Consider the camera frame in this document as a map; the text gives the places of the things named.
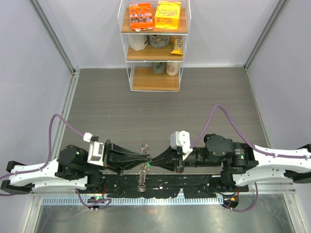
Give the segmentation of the large keyring with many rings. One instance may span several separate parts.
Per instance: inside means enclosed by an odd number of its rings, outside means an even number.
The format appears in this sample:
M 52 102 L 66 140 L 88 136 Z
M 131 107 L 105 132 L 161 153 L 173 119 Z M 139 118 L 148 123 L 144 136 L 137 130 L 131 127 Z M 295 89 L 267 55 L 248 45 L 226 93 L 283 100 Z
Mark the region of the large keyring with many rings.
M 142 154 L 147 154 L 147 158 L 150 159 L 149 155 L 149 147 L 147 144 L 142 144 L 141 146 L 141 153 Z M 140 164 L 140 170 L 138 174 L 138 191 L 139 192 L 145 192 L 146 191 L 146 185 L 145 185 L 145 180 L 146 180 L 146 174 L 147 174 L 147 163 Z

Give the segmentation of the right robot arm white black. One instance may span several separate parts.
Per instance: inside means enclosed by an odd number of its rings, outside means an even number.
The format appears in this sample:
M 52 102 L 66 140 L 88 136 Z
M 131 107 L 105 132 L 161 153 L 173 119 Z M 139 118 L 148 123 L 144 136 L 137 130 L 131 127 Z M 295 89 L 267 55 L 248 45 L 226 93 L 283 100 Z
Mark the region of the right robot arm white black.
M 309 144 L 295 150 L 276 150 L 233 142 L 217 134 L 205 135 L 204 144 L 190 149 L 189 133 L 175 132 L 170 146 L 149 164 L 176 173 L 183 173 L 187 167 L 221 167 L 220 186 L 225 191 L 276 178 L 311 182 Z

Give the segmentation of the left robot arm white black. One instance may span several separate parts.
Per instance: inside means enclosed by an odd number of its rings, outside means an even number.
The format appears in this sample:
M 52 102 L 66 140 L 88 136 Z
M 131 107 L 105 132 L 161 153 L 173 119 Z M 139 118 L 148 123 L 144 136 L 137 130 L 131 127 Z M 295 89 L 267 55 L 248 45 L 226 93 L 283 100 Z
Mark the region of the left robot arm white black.
M 47 164 L 27 166 L 16 161 L 7 165 L 9 175 L 1 179 L 5 195 L 24 195 L 31 192 L 72 191 L 99 193 L 104 189 L 103 171 L 118 175 L 151 160 L 147 149 L 141 153 L 119 147 L 107 140 L 90 142 L 89 149 L 68 145 L 59 157 Z

